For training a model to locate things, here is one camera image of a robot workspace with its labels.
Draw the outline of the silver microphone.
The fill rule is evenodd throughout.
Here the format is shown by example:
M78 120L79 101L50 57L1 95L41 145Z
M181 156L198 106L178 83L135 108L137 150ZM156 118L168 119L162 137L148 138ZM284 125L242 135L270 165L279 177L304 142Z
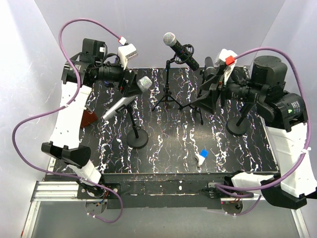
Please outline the silver microphone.
M128 106L132 101L134 101L139 95L143 94L152 85L152 81L147 77L144 76L137 81L138 89L141 90L140 93L129 96L129 97L122 97L119 101L117 101L106 113L102 116L102 119L105 121L110 120L115 115L119 114L124 108Z

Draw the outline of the black round-base mic stand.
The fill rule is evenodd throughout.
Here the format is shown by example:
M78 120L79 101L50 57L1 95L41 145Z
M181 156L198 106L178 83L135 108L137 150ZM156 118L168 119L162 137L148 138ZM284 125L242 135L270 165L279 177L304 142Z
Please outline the black round-base mic stand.
M149 141L149 136L144 129L136 125L134 117L133 117L132 106L128 104L126 109L130 115L130 119L132 123L132 130L129 133L127 133L127 137L126 137L127 144L129 147L133 149L142 149L147 145Z

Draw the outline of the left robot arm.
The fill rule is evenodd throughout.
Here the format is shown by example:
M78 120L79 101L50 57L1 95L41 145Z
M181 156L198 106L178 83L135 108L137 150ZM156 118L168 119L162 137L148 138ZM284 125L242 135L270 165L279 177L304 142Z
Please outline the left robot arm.
M145 77L136 79L136 73L128 69L128 61L137 55L136 47L119 40L120 46L115 54L114 63L106 61L112 54L107 52L105 42L85 38L82 51L65 62L62 72L61 102L56 124L48 142L44 142L41 151L49 156L64 161L78 176L89 184L88 192L94 198L105 194L105 185L101 183L102 175L93 165L91 149L79 142L87 100L96 81L107 81L122 93L118 100L103 115L108 121L127 108L138 95L145 92L151 81Z

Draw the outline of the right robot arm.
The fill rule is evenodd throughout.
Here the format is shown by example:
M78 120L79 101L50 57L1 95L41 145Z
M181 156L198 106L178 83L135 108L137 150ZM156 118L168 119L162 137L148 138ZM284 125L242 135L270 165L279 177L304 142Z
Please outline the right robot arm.
M310 164L311 131L306 104L302 96L284 89L287 69L278 57L259 56L253 62L252 73L247 75L235 66L233 57L217 63L207 57L201 85L206 93L194 105L214 113L217 102L240 101L241 116L227 122L228 132L243 135L244 119L255 108L270 137L278 174L236 171L216 185L218 190L230 197L256 193L273 206L299 209L307 199L316 198L317 181Z

